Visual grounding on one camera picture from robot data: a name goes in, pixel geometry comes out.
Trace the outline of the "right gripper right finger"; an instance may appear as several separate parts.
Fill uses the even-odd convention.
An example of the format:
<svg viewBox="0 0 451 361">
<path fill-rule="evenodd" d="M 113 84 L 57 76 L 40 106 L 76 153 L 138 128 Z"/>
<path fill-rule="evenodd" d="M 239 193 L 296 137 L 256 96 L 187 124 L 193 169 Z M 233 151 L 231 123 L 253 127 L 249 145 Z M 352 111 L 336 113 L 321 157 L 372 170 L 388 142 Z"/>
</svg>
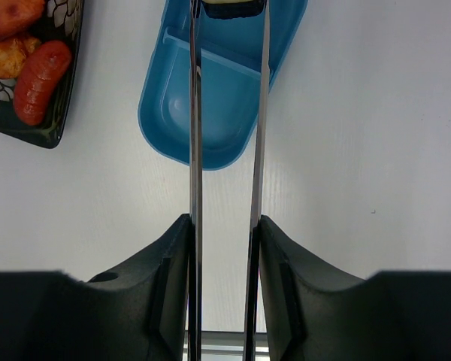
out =
<svg viewBox="0 0 451 361">
<path fill-rule="evenodd" d="M 259 271 L 273 360 L 451 360 L 451 272 L 353 276 L 259 227 Z"/>
</svg>

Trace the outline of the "red sausage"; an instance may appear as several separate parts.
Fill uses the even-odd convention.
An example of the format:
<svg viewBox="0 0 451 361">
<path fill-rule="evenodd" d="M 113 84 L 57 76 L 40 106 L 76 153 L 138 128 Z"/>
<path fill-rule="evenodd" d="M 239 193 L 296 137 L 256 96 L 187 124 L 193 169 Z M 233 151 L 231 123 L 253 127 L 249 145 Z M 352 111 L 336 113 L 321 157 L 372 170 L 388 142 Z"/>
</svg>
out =
<svg viewBox="0 0 451 361">
<path fill-rule="evenodd" d="M 47 41 L 26 60 L 14 88 L 14 111 L 28 126 L 39 125 L 51 96 L 71 64 L 63 41 Z"/>
</svg>

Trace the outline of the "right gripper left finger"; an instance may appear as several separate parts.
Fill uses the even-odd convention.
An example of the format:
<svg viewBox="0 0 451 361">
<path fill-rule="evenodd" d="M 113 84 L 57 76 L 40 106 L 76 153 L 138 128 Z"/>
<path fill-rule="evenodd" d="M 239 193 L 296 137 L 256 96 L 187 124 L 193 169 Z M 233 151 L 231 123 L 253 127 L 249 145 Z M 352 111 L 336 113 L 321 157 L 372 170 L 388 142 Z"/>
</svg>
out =
<svg viewBox="0 0 451 361">
<path fill-rule="evenodd" d="M 0 272 L 0 360 L 179 360 L 192 223 L 184 214 L 120 264 L 79 281 Z"/>
</svg>

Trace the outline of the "sushi piece with seaweed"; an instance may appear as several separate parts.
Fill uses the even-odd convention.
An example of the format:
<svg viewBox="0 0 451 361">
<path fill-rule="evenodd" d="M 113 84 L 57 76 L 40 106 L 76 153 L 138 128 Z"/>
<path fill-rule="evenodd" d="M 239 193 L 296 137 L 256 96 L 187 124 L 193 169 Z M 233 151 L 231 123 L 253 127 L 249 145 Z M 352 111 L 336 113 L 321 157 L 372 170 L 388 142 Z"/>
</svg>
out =
<svg viewBox="0 0 451 361">
<path fill-rule="evenodd" d="M 202 4 L 210 18 L 230 20 L 258 16 L 265 0 L 204 0 Z"/>
</svg>

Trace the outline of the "metal tongs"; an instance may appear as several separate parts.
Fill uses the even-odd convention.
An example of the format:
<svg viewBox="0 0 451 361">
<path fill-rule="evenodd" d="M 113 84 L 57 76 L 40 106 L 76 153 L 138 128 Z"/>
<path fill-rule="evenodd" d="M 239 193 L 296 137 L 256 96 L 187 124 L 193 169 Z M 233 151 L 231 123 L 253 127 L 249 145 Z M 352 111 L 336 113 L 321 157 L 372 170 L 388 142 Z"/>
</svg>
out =
<svg viewBox="0 0 451 361">
<path fill-rule="evenodd" d="M 188 351 L 189 360 L 204 359 L 201 346 L 208 329 L 238 332 L 244 346 L 240 358 L 258 356 L 258 328 L 263 323 L 259 313 L 259 232 L 262 200 L 259 184 L 263 181 L 265 144 L 265 102 L 268 94 L 269 32 L 259 32 L 259 77 L 253 90 L 260 100 L 252 102 L 254 121 L 248 145 L 242 157 L 225 168 L 206 171 L 201 168 L 205 154 L 207 79 L 215 64 L 205 58 L 206 25 L 211 23 L 203 4 L 189 6 L 190 45 L 190 197 L 189 212 L 194 226 L 194 241 L 189 262 Z"/>
</svg>

